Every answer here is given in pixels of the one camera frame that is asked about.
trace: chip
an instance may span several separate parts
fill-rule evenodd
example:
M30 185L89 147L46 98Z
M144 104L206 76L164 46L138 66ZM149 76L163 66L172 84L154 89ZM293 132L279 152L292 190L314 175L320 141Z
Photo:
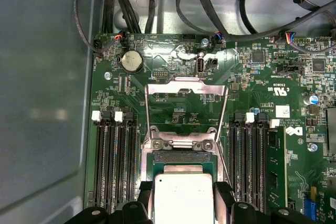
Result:
M239 93L232 93L231 94L231 99L238 99L239 98Z
M308 106L308 114L310 115L317 115L320 113L320 107L318 106L313 106L313 105L309 105Z
M269 174L269 183L272 187L278 188L278 175L273 172Z
M313 72L325 72L326 63L323 59L313 59Z
M232 83L231 88L232 90L239 90L239 83L236 83L236 82Z
M268 145L278 147L277 132L271 131L268 135Z
M264 51L252 51L252 63L264 63Z

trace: dimm slot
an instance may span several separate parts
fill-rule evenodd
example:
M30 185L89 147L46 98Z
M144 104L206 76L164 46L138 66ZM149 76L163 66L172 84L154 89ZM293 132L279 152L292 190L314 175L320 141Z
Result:
M127 199L134 200L134 181L135 181L135 152L136 152L136 127L134 123L129 123L128 131L128 157L129 157L129 168L128 168L128 190Z

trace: ram slot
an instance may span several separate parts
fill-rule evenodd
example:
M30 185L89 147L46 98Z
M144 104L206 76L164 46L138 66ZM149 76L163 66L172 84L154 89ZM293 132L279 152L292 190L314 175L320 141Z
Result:
M123 173L124 173L124 160L125 160L125 127L118 126L118 139L117 139L117 163L116 167L116 193L117 204L122 203L123 200Z
M96 138L96 167L95 167L95 181L94 181L94 198L95 206L101 206L102 203L102 193L103 193L103 182L102 182L102 171L103 171L103 160L104 160L104 132L106 126L97 126L97 138Z
M241 143L243 142L243 129L241 127L236 127L235 128L235 135L236 135L236 142L235 142L235 156L234 158L236 159L235 162L235 180L236 180L236 195L237 195L237 200L241 201L242 200L242 149L241 149Z
M244 141L244 173L245 173L245 194L246 198L244 199L245 202L252 203L252 196L253 196L253 157L252 157L252 142L253 142L253 129L250 124L246 125L245 128L245 141Z
M114 136L116 128L114 126L110 127L108 142L109 146L107 149L108 167L106 175L106 199L107 199L107 211L111 214L114 211L114 196L113 196L113 183L114 181Z
M245 128L241 129L241 143L240 143L240 170L239 170L239 176L240 176L240 191L241 191L241 201L246 201L247 196L247 139L248 139L248 132Z
M126 198L127 200L134 200L134 181L135 181L135 152L136 152L136 139L137 139L137 128L134 126L134 123L130 122L128 124L128 173L127 173L127 190L126 190Z
M255 205L261 212L266 212L266 188L265 188L265 168L266 168L266 133L264 124L258 123L256 128L256 202Z
M229 137L229 147L228 147L228 151L229 151L229 176L230 176L230 181L232 184L232 189L234 192L237 191L236 188L236 175L235 175L235 167L236 167L236 158L235 158L235 153L236 153L236 127L232 126L230 127L230 137Z

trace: green circuit board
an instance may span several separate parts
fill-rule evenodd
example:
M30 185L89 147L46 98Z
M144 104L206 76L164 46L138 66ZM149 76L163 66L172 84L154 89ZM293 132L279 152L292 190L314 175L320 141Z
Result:
M201 46L204 38L209 40L206 47ZM95 42L104 46L111 40L114 35L100 34ZM330 44L328 38L297 38L295 42L314 49ZM118 203L137 198L141 181L140 145L146 135L145 85L165 84L175 77L197 75L205 84L228 88L220 134L227 161L235 118L247 112L266 116L267 134L275 134L273 139L276 139L273 144L268 140L265 149L266 169L273 174L271 177L269 170L266 171L266 211L288 205L308 215L309 200L315 204L315 220L335 223L336 154L329 150L329 141L335 140L328 137L326 110L335 107L336 52L310 56L293 50L284 42L274 43L273 38L218 42L215 37L202 35L128 35L128 45L125 49L116 40L102 57L94 58L90 112L116 111L117 108L124 114L131 114L130 130L123 133L119 129L113 132L107 127L99 129L94 121L90 121L87 207L104 206L112 211ZM143 57L140 72L130 74L120 66L120 57L125 50L136 50ZM205 53L204 71L197 72L195 57L200 51ZM109 80L104 77L106 72L111 74ZM310 95L318 96L318 105L304 103ZM160 131L177 134L206 132L209 127L218 125L223 99L188 91L151 95L151 123ZM271 122L276 121L279 125L270 127ZM99 140L115 141L125 136L123 146L98 143ZM309 148L312 143L317 146L317 151ZM111 156L106 154L108 150L111 150ZM112 169L109 163L123 167L109 170ZM114 174L120 174L119 181L113 180ZM111 178L109 184L106 182L108 176ZM127 182L130 177L133 178L131 185ZM101 204L106 195L117 194L118 190L118 199L113 198L107 206Z

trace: expansion slot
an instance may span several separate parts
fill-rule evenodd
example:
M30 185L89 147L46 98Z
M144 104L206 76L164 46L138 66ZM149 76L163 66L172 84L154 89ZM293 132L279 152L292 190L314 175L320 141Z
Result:
M267 118L259 113L254 123L245 124L244 116L235 113L229 126L228 172L237 200L266 212Z
M95 206L114 212L117 204L134 199L136 123L133 113L116 122L113 112L97 124Z

